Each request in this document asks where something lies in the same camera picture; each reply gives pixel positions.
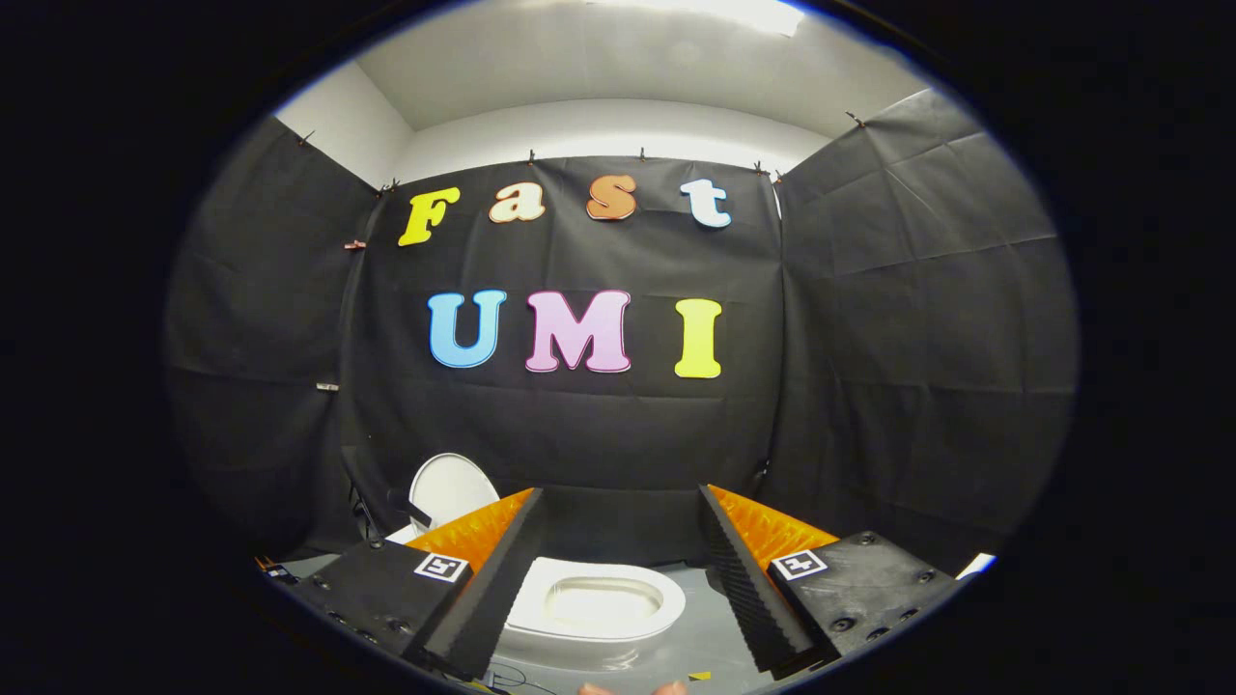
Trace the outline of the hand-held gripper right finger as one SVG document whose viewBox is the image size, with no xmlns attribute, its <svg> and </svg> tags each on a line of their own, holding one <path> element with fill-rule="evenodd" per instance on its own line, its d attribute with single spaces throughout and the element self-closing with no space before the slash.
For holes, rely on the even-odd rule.
<svg viewBox="0 0 1236 695">
<path fill-rule="evenodd" d="M 700 488 L 711 566 L 758 670 L 777 679 L 900 636 L 963 582 L 871 531 L 837 537 L 742 493 Z"/>
</svg>

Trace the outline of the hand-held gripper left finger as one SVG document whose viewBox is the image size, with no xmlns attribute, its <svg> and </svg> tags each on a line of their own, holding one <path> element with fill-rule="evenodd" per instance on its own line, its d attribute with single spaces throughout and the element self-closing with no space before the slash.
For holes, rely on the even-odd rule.
<svg viewBox="0 0 1236 695">
<path fill-rule="evenodd" d="M 525 488 L 415 540 L 362 542 L 281 587 L 387 659 L 477 681 L 543 552 L 543 488 Z"/>
</svg>

